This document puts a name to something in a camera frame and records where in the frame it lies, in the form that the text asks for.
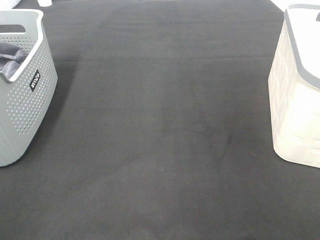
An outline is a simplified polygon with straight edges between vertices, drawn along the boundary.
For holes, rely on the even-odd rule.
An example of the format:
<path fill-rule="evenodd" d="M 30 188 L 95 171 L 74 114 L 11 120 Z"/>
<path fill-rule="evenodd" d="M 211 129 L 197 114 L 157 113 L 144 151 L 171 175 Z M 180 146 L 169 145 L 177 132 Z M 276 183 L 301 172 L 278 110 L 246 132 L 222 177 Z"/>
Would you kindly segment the grey-blue microfibre towel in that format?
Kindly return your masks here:
<path fill-rule="evenodd" d="M 10 79 L 26 59 L 27 54 L 16 45 L 0 43 L 0 71 Z"/>

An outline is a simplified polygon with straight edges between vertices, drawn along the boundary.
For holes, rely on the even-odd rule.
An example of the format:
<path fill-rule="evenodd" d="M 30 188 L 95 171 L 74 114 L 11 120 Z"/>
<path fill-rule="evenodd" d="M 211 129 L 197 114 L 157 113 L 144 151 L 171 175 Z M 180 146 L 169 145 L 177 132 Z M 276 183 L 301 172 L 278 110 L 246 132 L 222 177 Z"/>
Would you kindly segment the grey perforated laundry basket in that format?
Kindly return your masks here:
<path fill-rule="evenodd" d="M 21 26 L 23 31 L 4 31 L 0 42 L 20 47 L 26 58 L 8 79 L 0 72 L 0 165 L 18 161 L 34 138 L 54 95 L 58 75 L 43 26 L 44 13 L 37 9 L 0 12 L 1 25 Z"/>

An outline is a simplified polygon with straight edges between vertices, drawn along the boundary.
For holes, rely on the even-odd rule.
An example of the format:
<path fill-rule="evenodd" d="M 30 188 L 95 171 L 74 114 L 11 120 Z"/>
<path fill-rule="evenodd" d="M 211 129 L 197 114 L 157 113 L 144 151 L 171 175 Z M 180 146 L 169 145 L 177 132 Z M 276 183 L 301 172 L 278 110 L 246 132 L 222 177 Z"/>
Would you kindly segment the translucent white storage bin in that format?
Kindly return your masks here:
<path fill-rule="evenodd" d="M 289 4 L 268 77 L 272 142 L 282 159 L 320 166 L 320 2 Z"/>

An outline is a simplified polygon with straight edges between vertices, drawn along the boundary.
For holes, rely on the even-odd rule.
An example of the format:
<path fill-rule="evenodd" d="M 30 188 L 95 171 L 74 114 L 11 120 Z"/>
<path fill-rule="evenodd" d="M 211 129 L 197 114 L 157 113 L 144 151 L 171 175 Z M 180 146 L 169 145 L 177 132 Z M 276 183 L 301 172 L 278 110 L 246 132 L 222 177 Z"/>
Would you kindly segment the white cup at table edge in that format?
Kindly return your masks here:
<path fill-rule="evenodd" d="M 53 4 L 52 0 L 37 0 L 40 7 L 46 8 Z"/>

